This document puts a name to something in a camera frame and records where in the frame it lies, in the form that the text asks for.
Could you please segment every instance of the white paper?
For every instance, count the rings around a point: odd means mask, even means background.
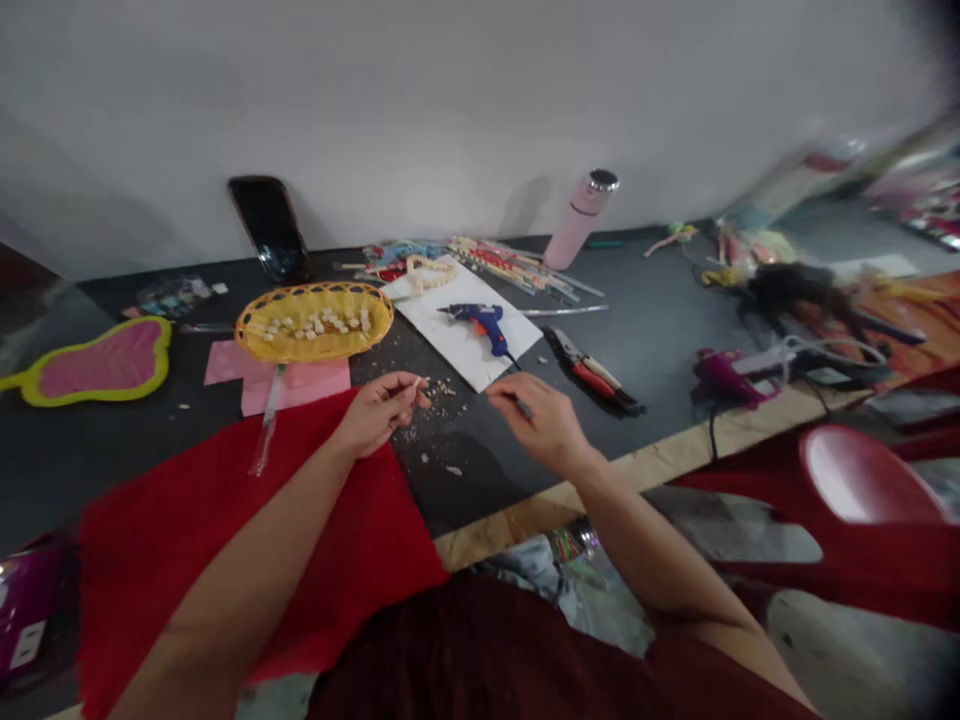
[[[837,274],[837,282],[840,283],[853,282],[864,269],[879,270],[889,277],[910,277],[920,274],[920,270],[900,254],[877,255],[861,260],[845,260],[844,262],[830,263],[827,267]]]
[[[510,360],[494,357],[490,339],[477,335],[473,323],[454,320],[446,313],[438,312],[439,308],[457,303],[499,305],[503,308],[503,319],[498,325],[510,354],[515,358],[533,347],[543,333],[492,287],[452,257],[446,255],[439,262],[449,263],[457,269],[456,277],[446,285],[424,290],[422,295],[416,296],[416,287],[404,275],[385,285],[382,291],[391,300],[414,296],[394,303],[394,306],[453,365],[467,384],[480,393],[510,367]]]

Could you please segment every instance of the maroon shirt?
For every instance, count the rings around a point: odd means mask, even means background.
[[[817,716],[714,648],[658,637],[643,660],[537,595],[460,574],[374,617],[314,688],[308,720]]]

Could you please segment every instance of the thermos bottle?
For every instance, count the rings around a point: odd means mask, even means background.
[[[600,211],[620,187],[620,180],[609,170],[591,170],[564,209],[560,227],[547,245],[543,261],[554,270],[566,270],[577,256],[597,223]]]

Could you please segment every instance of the wooden table edge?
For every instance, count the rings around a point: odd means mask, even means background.
[[[870,390],[839,393],[821,390],[831,410],[862,401]],[[825,415],[823,404],[806,385],[788,387],[756,410],[732,410],[718,415],[714,436],[719,454],[732,455],[752,445]],[[646,492],[711,462],[708,423],[635,450],[613,461],[623,481]],[[500,512],[434,540],[450,572],[503,552],[527,538],[556,530],[584,515],[577,491],[561,482]]]

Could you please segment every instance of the forearm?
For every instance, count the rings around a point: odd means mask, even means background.
[[[706,560],[599,453],[568,473],[603,547],[655,620],[755,629]]]
[[[235,695],[286,610],[352,466],[347,453],[322,446],[224,546],[127,686],[114,720],[200,717]]]

